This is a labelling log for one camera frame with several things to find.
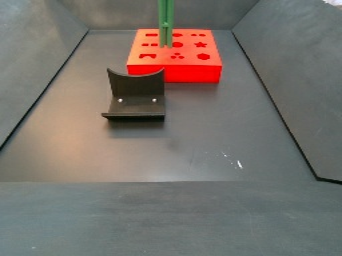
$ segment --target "green rod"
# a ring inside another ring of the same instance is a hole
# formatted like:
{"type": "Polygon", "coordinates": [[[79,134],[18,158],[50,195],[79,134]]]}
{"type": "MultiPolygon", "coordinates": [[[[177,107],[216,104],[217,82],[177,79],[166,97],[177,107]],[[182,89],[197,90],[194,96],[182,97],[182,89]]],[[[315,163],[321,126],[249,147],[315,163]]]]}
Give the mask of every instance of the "green rod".
{"type": "Polygon", "coordinates": [[[160,45],[173,47],[174,0],[158,0],[160,6],[160,45]]]}

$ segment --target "gray floor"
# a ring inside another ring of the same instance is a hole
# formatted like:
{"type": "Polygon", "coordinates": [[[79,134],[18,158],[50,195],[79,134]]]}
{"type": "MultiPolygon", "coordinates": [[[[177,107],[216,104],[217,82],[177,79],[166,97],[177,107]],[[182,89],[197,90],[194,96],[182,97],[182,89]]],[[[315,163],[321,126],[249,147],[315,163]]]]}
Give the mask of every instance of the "gray floor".
{"type": "Polygon", "coordinates": [[[222,83],[168,85],[165,124],[110,125],[106,68],[125,71],[134,33],[93,32],[0,152],[2,181],[205,182],[2,182],[0,255],[341,255],[342,188],[315,180],[216,37],[222,83]]]}
{"type": "Polygon", "coordinates": [[[341,256],[342,189],[319,182],[0,186],[0,254],[341,256]]]}
{"type": "Polygon", "coordinates": [[[108,67],[126,72],[134,31],[93,31],[0,153],[2,181],[313,181],[229,31],[216,84],[168,84],[164,122],[109,123],[108,67]]]}

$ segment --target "dark gray surface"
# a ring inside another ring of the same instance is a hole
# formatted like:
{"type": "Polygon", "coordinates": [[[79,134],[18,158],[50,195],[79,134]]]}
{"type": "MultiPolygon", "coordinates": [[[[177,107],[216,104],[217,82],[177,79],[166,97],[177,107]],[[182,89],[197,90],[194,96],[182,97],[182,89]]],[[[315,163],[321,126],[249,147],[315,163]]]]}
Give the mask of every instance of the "dark gray surface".
{"type": "Polygon", "coordinates": [[[245,54],[214,32],[216,84],[168,84],[165,122],[110,123],[106,70],[134,31],[93,31],[0,153],[2,181],[315,180],[245,54]]]}
{"type": "Polygon", "coordinates": [[[262,0],[234,28],[317,175],[340,181],[341,24],[321,0],[262,0]]]}
{"type": "Polygon", "coordinates": [[[0,0],[0,146],[86,32],[55,0],[0,0]]]}
{"type": "Polygon", "coordinates": [[[341,256],[340,185],[0,186],[0,254],[341,256]]]}
{"type": "MultiPolygon", "coordinates": [[[[158,28],[158,0],[59,1],[91,29],[158,28]]],[[[258,1],[176,1],[176,27],[232,29],[258,1]]]]}

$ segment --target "scratch mark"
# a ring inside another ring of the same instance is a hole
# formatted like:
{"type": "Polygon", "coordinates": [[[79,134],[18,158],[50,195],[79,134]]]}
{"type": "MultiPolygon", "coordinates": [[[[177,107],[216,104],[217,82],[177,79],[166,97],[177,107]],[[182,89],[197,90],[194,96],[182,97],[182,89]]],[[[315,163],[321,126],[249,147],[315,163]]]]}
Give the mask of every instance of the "scratch mark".
{"type": "Polygon", "coordinates": [[[244,169],[244,167],[242,167],[242,164],[241,164],[241,161],[240,161],[240,160],[238,160],[238,165],[240,165],[241,169],[244,169]]]}

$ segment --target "shape hole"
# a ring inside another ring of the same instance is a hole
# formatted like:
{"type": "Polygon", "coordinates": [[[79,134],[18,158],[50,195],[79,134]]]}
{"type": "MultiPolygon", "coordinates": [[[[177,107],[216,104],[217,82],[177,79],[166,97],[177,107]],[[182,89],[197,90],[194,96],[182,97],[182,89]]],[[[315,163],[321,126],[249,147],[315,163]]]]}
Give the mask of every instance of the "shape hole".
{"type": "Polygon", "coordinates": [[[181,43],[181,42],[174,42],[174,43],[173,43],[173,46],[174,46],[176,48],[184,47],[184,43],[181,43]]]}
{"type": "Polygon", "coordinates": [[[206,54],[206,53],[201,53],[201,54],[198,54],[198,58],[200,58],[201,60],[209,60],[209,59],[210,59],[210,55],[206,54]]]}
{"type": "Polygon", "coordinates": [[[146,57],[150,57],[152,59],[156,59],[157,54],[154,54],[154,53],[142,53],[142,54],[140,55],[140,58],[141,58],[141,59],[144,59],[144,58],[146,58],[146,57]]]}

